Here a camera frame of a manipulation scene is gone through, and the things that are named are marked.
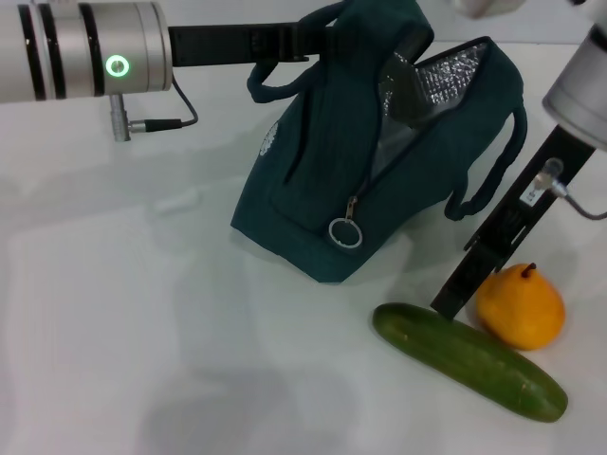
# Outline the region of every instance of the green cucumber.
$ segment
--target green cucumber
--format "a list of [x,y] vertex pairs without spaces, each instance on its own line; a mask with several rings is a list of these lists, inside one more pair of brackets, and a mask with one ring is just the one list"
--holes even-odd
[[567,394],[533,362],[458,321],[407,303],[386,303],[373,326],[393,346],[529,419],[556,422]]

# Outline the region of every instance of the pear stem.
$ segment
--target pear stem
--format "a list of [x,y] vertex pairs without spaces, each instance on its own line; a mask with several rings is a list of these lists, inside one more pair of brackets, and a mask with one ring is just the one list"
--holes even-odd
[[521,276],[523,278],[529,278],[529,272],[531,272],[531,270],[535,270],[536,268],[538,267],[534,263],[531,263],[525,270],[523,270],[523,272],[521,272]]

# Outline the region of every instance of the white table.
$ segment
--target white table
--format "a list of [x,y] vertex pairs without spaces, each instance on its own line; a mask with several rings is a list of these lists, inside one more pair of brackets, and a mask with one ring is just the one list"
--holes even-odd
[[[530,134],[500,197],[552,129],[541,99],[574,51],[503,49],[524,74]],[[286,106],[254,105],[249,69],[178,71],[201,124],[129,144],[112,142],[106,100],[0,106],[0,453],[605,453],[607,223],[557,203],[516,253],[569,311],[560,340],[530,355],[567,390],[569,410],[555,425],[525,420],[369,327],[385,301],[428,305],[490,208],[457,224],[442,206],[426,210],[339,286],[230,228]],[[282,65],[273,82],[301,70]],[[187,115],[174,92],[128,97],[127,108]],[[475,164],[471,191],[509,128]],[[586,208],[607,209],[606,173],[596,153],[574,181]]]

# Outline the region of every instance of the black metal bracket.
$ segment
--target black metal bracket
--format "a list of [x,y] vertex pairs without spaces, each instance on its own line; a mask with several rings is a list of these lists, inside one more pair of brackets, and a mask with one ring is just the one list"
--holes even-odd
[[169,27],[173,66],[306,62],[327,49],[327,27],[300,23]]
[[453,319],[493,272],[499,271],[540,221],[556,197],[533,191],[533,180],[550,158],[563,164],[560,182],[567,185],[579,172],[594,148],[557,127],[535,153],[504,198],[465,247],[466,257],[451,274],[431,307]]

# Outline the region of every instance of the bag handle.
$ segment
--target bag handle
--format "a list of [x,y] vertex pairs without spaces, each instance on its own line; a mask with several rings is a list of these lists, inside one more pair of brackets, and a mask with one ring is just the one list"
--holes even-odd
[[502,154],[495,161],[479,191],[468,202],[462,202],[468,189],[468,177],[453,191],[445,207],[445,216],[450,220],[460,221],[465,216],[474,215],[484,209],[500,186],[506,169],[519,155],[527,137],[527,114],[524,106],[517,107],[512,115],[514,117],[512,137]]
[[[305,27],[326,27],[335,21],[343,10],[349,5],[349,0],[317,9],[299,21],[299,25]],[[303,92],[316,81],[321,75],[320,62],[306,69],[295,81],[280,87],[264,85],[267,77],[274,71],[278,61],[258,63],[253,67],[247,80],[247,89],[253,100],[258,103],[272,102],[291,98]]]

